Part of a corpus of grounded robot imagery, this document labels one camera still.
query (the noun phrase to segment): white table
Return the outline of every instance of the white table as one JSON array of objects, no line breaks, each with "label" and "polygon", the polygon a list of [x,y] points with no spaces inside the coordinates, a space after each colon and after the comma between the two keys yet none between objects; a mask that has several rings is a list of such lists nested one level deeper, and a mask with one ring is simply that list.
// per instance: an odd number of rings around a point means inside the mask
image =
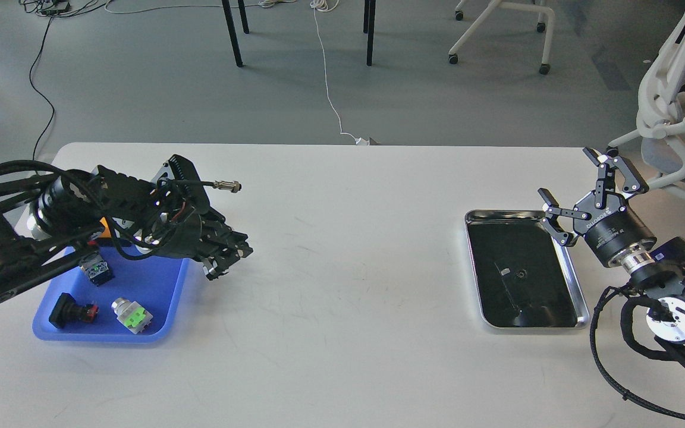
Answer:
[{"label": "white table", "polygon": [[[571,205],[596,177],[579,149],[76,143],[54,163],[149,179],[173,153],[244,184],[209,195],[255,253],[215,282],[193,263],[150,346],[36,339],[46,285],[0,304],[0,426],[685,426],[623,402],[587,330],[479,319],[464,214],[540,209],[538,187]],[[571,255],[590,307],[627,279],[583,243]],[[618,308],[604,363],[685,411],[685,371],[631,352]]]}]

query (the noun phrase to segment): plastic tray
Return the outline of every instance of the plastic tray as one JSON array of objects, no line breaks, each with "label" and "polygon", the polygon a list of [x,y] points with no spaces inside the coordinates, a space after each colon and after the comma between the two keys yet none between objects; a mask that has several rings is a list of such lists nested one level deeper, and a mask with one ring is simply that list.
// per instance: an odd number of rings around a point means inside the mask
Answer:
[{"label": "plastic tray", "polygon": [[[126,248],[126,251],[138,254],[136,249]],[[33,333],[37,338],[42,341],[147,344],[163,338],[171,330],[188,259],[150,257],[131,261],[122,258],[112,247],[102,247],[100,254],[109,263],[115,278],[97,287],[80,268],[74,268],[52,279],[33,317]],[[51,325],[49,315],[63,292],[69,292],[82,306],[97,304],[99,311],[95,321],[71,322],[62,329]],[[144,331],[131,333],[118,322],[111,304],[119,297],[136,300],[152,313],[152,323]]]}]

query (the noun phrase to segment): gray floor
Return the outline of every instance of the gray floor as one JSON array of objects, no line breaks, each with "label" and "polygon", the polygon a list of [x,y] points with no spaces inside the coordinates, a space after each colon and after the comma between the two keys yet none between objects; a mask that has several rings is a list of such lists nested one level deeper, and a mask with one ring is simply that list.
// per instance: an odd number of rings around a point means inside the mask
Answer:
[{"label": "gray floor", "polygon": [[[454,21],[453,1],[380,1],[375,64],[366,67],[362,3],[341,0],[318,14],[345,132],[383,144],[597,148],[635,127],[645,60],[684,7],[551,1],[558,21],[552,70],[543,76],[543,35],[535,15],[519,11],[495,12],[459,64],[448,64],[448,49],[487,4],[481,0],[465,7],[464,22]],[[248,19],[251,34],[239,33],[244,68],[234,66],[219,8],[55,20],[34,79],[57,110],[38,157],[49,161],[72,141],[351,144],[326,100],[307,1],[249,8]],[[27,78],[47,21],[0,0],[0,162],[29,158],[49,119]],[[634,201],[661,240],[685,236],[685,203],[662,192]]]}]

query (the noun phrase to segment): stainless steel tray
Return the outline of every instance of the stainless steel tray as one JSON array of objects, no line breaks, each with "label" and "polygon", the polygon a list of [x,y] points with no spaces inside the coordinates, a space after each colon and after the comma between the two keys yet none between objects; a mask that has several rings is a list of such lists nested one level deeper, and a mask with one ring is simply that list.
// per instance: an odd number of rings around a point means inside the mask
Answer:
[{"label": "stainless steel tray", "polygon": [[486,209],[465,217],[480,311],[495,330],[571,330],[588,323],[573,261],[539,225],[542,218],[542,211]]}]

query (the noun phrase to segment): robotic arm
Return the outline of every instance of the robotic arm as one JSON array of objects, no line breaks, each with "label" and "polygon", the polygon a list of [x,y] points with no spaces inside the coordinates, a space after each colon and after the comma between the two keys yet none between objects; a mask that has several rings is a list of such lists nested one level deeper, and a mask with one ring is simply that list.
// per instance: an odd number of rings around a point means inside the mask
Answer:
[{"label": "robotic arm", "polygon": [[[35,160],[0,163],[0,178],[43,171],[0,182],[0,303],[76,266],[104,272],[95,239],[106,222],[109,239],[130,260],[152,256],[191,258],[215,279],[253,252],[247,235],[233,231],[210,206],[204,186],[236,193],[236,181],[201,181],[187,158],[173,155],[151,181],[98,166],[92,173],[63,171]],[[29,205],[33,238],[16,233],[4,213]],[[141,255],[123,249],[134,244]],[[68,246],[74,252],[56,260]],[[93,282],[106,277],[90,276]]]},{"label": "robotic arm", "polygon": [[[601,155],[593,149],[584,149],[584,152],[599,171],[595,189],[579,200],[573,209],[560,208],[549,190],[539,189],[538,193],[546,203],[546,217],[541,219],[541,225],[561,246],[574,246],[582,236],[602,265],[606,268],[622,266],[630,274],[630,281],[625,287],[609,287],[597,304],[590,334],[593,356],[607,382],[623,394],[624,399],[652,411],[685,419],[685,414],[667,411],[622,387],[606,373],[595,352],[598,312],[609,299],[622,294],[627,297],[620,319],[626,344],[644,357],[677,361],[685,368],[685,241],[674,238],[652,250],[657,238],[628,204],[633,195],[649,189],[644,179],[630,161],[617,152],[612,153],[614,156]],[[620,188],[615,184],[617,171],[625,178]],[[573,231],[560,227],[560,217],[573,219]],[[615,292],[607,297],[610,289]],[[648,309],[646,322],[663,350],[650,350],[634,338],[633,310],[637,306]]]}]

